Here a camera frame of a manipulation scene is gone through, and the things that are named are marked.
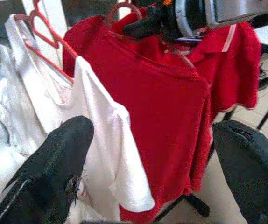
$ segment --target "red polo shirt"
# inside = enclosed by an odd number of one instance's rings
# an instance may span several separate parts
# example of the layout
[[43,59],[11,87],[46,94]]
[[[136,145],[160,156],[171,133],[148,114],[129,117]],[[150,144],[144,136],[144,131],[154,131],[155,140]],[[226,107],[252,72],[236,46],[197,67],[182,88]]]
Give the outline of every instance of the red polo shirt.
[[[146,16],[146,8],[140,9]],[[122,34],[125,25],[137,20],[130,14],[114,23],[112,30]],[[120,40],[140,55],[159,63],[186,66],[179,59],[164,54],[166,46],[158,38],[145,38],[140,44]],[[179,49],[188,50],[184,44]],[[261,44],[255,31],[247,23],[238,23],[219,29],[208,30],[202,42],[187,55],[197,68],[199,75],[211,86],[211,121],[218,112],[224,112],[239,104],[246,108],[254,108],[257,103],[259,72],[261,60]]]
[[[210,149],[210,87],[196,68],[187,68],[165,45],[156,58],[136,51],[113,36],[103,16],[81,21],[65,40],[83,56],[112,98],[130,113],[131,129],[155,207],[122,220],[148,222],[162,205],[191,190],[200,190]],[[74,59],[64,52],[64,70],[73,73]]]

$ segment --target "red hanger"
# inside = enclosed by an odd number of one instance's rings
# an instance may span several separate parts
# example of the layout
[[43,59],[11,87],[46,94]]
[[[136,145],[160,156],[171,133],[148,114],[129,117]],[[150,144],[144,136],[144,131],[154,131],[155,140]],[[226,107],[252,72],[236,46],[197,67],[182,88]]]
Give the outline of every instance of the red hanger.
[[[78,56],[77,53],[73,50],[73,48],[68,45],[68,43],[61,38],[51,27],[49,21],[47,20],[47,18],[39,11],[38,8],[38,3],[40,0],[33,0],[33,4],[35,6],[35,9],[31,11],[30,16],[24,15],[24,14],[17,14],[14,16],[14,19],[16,21],[18,20],[24,20],[24,21],[28,21],[30,23],[30,27],[33,30],[33,32],[40,37],[41,39],[43,39],[45,42],[47,42],[48,44],[50,44],[52,47],[54,47],[55,49],[59,49],[59,43],[61,43],[63,45],[63,47],[73,56],[74,59],[76,59],[76,57]],[[51,33],[51,36],[53,38],[53,41],[50,40],[49,38],[45,37],[44,35],[42,35],[40,32],[38,32],[35,28],[35,17],[39,17],[44,23],[45,25],[48,27],[49,32]],[[35,52],[40,58],[42,58],[44,61],[46,61],[47,63],[49,63],[53,68],[55,68],[58,72],[60,72],[64,77],[66,77],[71,83],[74,83],[74,79],[71,78],[70,76],[68,76],[62,69],[60,69],[56,64],[54,64],[53,62],[51,62],[48,58],[46,58],[40,51],[38,51],[37,49],[35,49],[34,47],[32,47],[31,45],[29,45],[28,43],[25,43],[26,47],[29,48],[30,50],[32,50],[33,52]]]
[[[109,29],[111,29],[114,14],[116,13],[116,11],[119,8],[122,8],[122,7],[127,7],[127,8],[132,9],[132,12],[134,12],[136,14],[138,20],[142,19],[142,15],[141,15],[139,9],[135,5],[131,4],[130,0],[125,0],[125,2],[121,2],[121,3],[116,4],[112,8],[110,13],[106,16],[105,22],[106,22],[106,24],[107,24]],[[139,42],[140,41],[138,39],[135,39],[135,38],[132,38],[132,37],[129,37],[129,36],[117,34],[117,33],[113,32],[113,31],[110,31],[110,33],[112,33],[116,37],[118,37],[118,38],[120,38],[122,40],[125,40],[125,41],[130,41],[130,42]]]

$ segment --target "clothes hanger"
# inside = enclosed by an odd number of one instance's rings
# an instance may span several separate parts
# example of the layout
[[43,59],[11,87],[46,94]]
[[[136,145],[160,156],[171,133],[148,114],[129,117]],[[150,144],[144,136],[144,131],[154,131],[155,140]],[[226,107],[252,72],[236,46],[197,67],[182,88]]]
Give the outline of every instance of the clothes hanger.
[[[138,20],[142,20],[143,17],[139,11],[139,9],[130,3],[130,0],[126,0],[125,2],[122,2],[122,3],[118,3],[116,4],[112,10],[110,11],[110,13],[108,14],[108,16],[105,18],[105,22],[108,26],[108,28],[110,29],[111,26],[112,26],[112,21],[113,21],[113,16],[115,14],[115,12],[121,8],[121,7],[128,7],[130,9],[132,9],[132,12],[134,12],[138,18]],[[136,39],[136,38],[133,38],[133,37],[130,37],[130,36],[125,36],[125,35],[120,35],[120,34],[117,34],[117,33],[114,33],[113,31],[110,31],[112,34],[114,34],[116,37],[122,39],[122,40],[126,40],[126,41],[130,41],[130,42],[135,42],[135,43],[139,43],[141,40],[140,39]],[[185,57],[185,55],[183,55],[180,50],[178,50],[176,47],[174,47],[171,43],[169,42],[165,42],[162,37],[160,36],[160,34],[158,35],[155,35],[161,42],[164,42],[169,48],[170,50],[172,51],[172,53],[178,55],[189,67],[192,67],[194,68],[194,65],[191,63],[191,61]]]
[[[135,15],[137,16],[137,19],[138,20],[141,20],[142,19],[142,15],[139,11],[139,9],[130,3],[130,0],[125,0],[125,2],[121,2],[121,3],[118,3],[116,4],[112,10],[109,12],[109,14],[106,16],[105,18],[105,24],[107,25],[108,29],[110,30],[111,27],[112,27],[112,22],[113,22],[113,16],[114,14],[116,13],[116,11],[119,9],[119,8],[122,8],[122,7],[127,7],[127,8],[130,8],[132,10],[132,12],[135,13]],[[121,35],[121,34],[117,34],[113,31],[110,31],[110,33],[112,33],[114,36],[122,39],[122,40],[125,40],[125,41],[130,41],[130,42],[139,42],[140,40],[136,39],[136,38],[132,38],[132,37],[129,37],[129,36],[125,36],[125,35]]]
[[[59,43],[63,45],[63,47],[73,56],[74,59],[78,56],[77,53],[73,50],[73,48],[63,39],[61,38],[51,27],[49,21],[47,18],[40,12],[38,3],[40,0],[33,0],[33,4],[35,9],[31,11],[30,15],[24,15],[24,14],[16,14],[14,16],[14,19],[16,21],[24,20],[28,21],[30,23],[30,27],[33,30],[33,32],[43,39],[45,42],[50,44],[55,49],[59,49]],[[51,33],[51,36],[53,40],[50,40],[49,38],[45,37],[43,34],[41,34],[39,31],[35,28],[35,17],[39,17],[47,26],[49,32]],[[67,78],[71,83],[74,83],[74,79],[68,76],[61,68],[59,68],[56,64],[54,64],[52,61],[50,61],[48,58],[46,58],[40,51],[32,47],[30,44],[25,42],[25,45],[28,49],[32,50],[34,53],[36,53],[40,58],[42,58],[44,61],[46,61],[49,65],[51,65],[54,69],[56,69],[58,72],[60,72],[65,78]]]

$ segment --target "white shirt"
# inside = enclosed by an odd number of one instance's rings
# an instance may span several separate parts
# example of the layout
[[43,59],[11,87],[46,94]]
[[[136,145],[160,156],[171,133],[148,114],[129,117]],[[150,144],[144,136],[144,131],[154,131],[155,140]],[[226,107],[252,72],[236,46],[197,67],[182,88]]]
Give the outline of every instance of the white shirt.
[[72,85],[26,48],[24,40],[38,46],[23,21],[10,15],[6,29],[17,70],[44,130],[49,133],[78,115],[93,122],[94,138],[82,178],[95,211],[109,220],[120,220],[119,204],[133,212],[152,209],[155,202],[125,107],[113,101],[82,57],[76,58]]
[[0,194],[46,137],[14,67],[12,52],[0,44]]

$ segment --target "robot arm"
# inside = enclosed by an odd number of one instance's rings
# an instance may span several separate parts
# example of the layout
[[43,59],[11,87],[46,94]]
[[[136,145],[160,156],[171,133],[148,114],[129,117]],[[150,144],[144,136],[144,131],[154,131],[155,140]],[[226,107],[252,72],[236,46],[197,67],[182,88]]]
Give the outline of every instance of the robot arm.
[[147,18],[125,26],[124,33],[138,39],[159,32],[170,41],[193,38],[200,28],[228,26],[267,13],[268,0],[158,0]]

